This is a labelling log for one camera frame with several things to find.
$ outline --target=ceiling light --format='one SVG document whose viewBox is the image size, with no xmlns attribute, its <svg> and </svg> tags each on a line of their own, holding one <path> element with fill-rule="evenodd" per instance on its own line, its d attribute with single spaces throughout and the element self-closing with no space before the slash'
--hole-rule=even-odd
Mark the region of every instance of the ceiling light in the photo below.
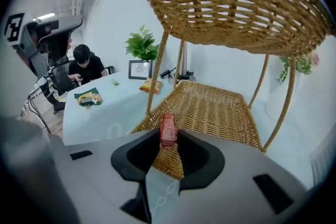
<svg viewBox="0 0 336 224">
<path fill-rule="evenodd" d="M 49 18 L 49 17 L 53 17 L 54 15 L 55 15 L 55 13 L 52 12 L 52 13 L 49 13 L 49 14 L 46 14 L 46 15 L 37 17 L 37 18 L 35 18 L 34 20 L 36 20 L 36 19 L 43 20 L 43 19 L 46 19 L 46 18 Z"/>
</svg>

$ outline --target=wicker basket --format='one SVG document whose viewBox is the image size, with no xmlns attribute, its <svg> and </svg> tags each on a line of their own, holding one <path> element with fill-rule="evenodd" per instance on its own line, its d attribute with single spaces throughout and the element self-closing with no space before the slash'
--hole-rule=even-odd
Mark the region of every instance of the wicker basket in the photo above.
<svg viewBox="0 0 336 224">
<path fill-rule="evenodd" d="M 163 113 L 174 113 L 180 129 L 204 132 L 266 151 L 288 109 L 295 79 L 295 57 L 311 53 L 335 24 L 319 0 L 148 0 L 163 26 L 145 119 L 133 130 L 160 126 Z M 184 42 L 219 45 L 265 54 L 253 98 L 247 106 L 233 92 L 181 82 L 151 111 L 154 86 L 168 36 L 181 40 L 176 69 L 180 69 Z M 269 55 L 290 58 L 288 91 L 279 120 L 262 147 L 249 111 L 264 78 Z M 154 167 L 180 179 L 183 176 L 176 146 L 161 150 Z"/>
<path fill-rule="evenodd" d="M 219 136 L 261 150 L 250 109 L 239 93 L 181 81 L 131 133 L 160 128 L 162 114 L 166 113 L 175 114 L 178 129 Z M 177 179 L 183 178 L 176 148 L 160 150 L 154 167 Z"/>
</svg>

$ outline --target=floor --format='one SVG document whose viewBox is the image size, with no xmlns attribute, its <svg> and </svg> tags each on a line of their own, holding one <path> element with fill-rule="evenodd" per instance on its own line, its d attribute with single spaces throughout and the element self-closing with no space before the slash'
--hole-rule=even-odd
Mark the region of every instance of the floor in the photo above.
<svg viewBox="0 0 336 224">
<path fill-rule="evenodd" d="M 48 125 L 52 134 L 56 134 L 63 137 L 63 115 L 64 111 L 59 111 L 54 114 L 53 106 L 47 101 L 43 94 L 39 94 L 37 97 L 33 98 L 33 104 L 36 106 L 40 114 L 42 115 L 44 121 Z M 22 120 L 35 123 L 39 125 L 44 132 L 47 133 L 45 126 L 42 121 L 29 110 L 28 104 L 23 107 Z"/>
</svg>

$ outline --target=red snack bar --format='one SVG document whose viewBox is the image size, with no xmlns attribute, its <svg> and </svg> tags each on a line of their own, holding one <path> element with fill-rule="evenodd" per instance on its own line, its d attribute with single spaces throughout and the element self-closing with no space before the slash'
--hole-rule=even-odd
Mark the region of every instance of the red snack bar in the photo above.
<svg viewBox="0 0 336 224">
<path fill-rule="evenodd" d="M 177 128 L 174 114 L 163 114 L 160 128 L 162 147 L 171 147 L 177 139 Z"/>
</svg>

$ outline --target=picture frame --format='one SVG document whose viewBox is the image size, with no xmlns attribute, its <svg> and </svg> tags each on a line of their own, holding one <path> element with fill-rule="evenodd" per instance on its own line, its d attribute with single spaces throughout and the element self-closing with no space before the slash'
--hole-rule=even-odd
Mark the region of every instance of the picture frame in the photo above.
<svg viewBox="0 0 336 224">
<path fill-rule="evenodd" d="M 128 64 L 129 79 L 143 79 L 152 77 L 153 61 L 130 60 Z"/>
</svg>

